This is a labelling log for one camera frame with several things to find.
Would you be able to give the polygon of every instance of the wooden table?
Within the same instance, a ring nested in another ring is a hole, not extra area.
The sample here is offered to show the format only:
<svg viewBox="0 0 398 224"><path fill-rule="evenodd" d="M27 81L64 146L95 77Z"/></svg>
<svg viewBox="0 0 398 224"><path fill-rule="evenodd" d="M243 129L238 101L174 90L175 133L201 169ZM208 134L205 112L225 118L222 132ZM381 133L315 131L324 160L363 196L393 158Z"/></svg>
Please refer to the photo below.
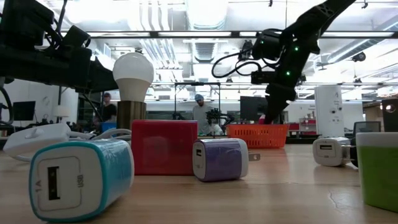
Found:
<svg viewBox="0 0 398 224"><path fill-rule="evenodd" d="M130 192L90 223L398 223L398 213L364 205L358 170L318 166L309 145L255 150L243 180L136 177ZM28 165L0 152L0 223L43 223L30 209Z"/></svg>

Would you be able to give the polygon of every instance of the man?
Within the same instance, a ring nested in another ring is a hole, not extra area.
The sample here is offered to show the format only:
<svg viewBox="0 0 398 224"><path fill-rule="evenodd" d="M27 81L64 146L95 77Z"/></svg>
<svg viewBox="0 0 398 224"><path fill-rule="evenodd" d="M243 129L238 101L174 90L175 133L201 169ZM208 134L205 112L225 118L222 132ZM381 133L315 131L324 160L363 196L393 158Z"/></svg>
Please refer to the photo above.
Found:
<svg viewBox="0 0 398 224"><path fill-rule="evenodd" d="M207 121L206 112L212 109L211 106L205 104L204 98L201 94L197 94L195 96L195 101L198 103L193 107L193 119L198 121L198 134L199 135L207 135L210 134L211 126Z"/></svg>
<svg viewBox="0 0 398 224"><path fill-rule="evenodd" d="M102 113L102 120L108 122L116 122L118 115L118 109L114 104L111 103L111 95L109 93L104 94L104 110Z"/></svg>

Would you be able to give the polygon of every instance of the orange plastic basket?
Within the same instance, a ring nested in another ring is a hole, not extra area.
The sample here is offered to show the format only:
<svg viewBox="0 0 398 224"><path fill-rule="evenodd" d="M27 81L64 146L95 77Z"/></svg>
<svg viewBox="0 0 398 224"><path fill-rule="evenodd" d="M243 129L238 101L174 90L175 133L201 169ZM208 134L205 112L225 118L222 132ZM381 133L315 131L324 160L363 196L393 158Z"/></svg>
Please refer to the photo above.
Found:
<svg viewBox="0 0 398 224"><path fill-rule="evenodd" d="M242 139L251 149L284 147L288 130L288 124L230 124L227 126L229 138Z"/></svg>

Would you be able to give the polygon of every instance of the lamp base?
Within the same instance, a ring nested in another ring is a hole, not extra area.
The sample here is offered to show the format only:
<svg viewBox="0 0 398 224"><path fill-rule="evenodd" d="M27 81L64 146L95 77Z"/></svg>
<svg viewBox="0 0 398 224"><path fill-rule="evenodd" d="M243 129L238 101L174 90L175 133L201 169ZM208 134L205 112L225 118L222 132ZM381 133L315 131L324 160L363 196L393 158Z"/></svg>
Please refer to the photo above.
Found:
<svg viewBox="0 0 398 224"><path fill-rule="evenodd" d="M118 102L118 119L116 127L123 129L131 129L131 123L135 119L145 119L147 104L138 101L119 101Z"/></svg>

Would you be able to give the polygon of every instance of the black robotic arm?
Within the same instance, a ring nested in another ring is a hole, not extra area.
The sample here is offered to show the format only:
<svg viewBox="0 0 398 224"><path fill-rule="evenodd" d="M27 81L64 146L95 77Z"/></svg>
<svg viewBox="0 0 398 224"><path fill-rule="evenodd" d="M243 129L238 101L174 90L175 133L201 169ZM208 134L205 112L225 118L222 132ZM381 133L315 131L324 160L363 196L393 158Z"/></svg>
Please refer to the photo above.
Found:
<svg viewBox="0 0 398 224"><path fill-rule="evenodd" d="M263 72L258 63L246 62L228 73L230 75L248 63L257 64L259 69L252 72L251 83L268 83L266 124L271 124L278 117L288 105L288 100L295 100L295 87L302 76L308 57L311 53L320 53L317 40L337 16L354 2L355 0L327 0L303 13L296 22L284 30L266 29L258 34L256 43L251 49L252 60L263 60L268 67L275 70L274 72ZM226 57L214 64L211 71L214 77L220 78L214 74L214 68Z"/></svg>

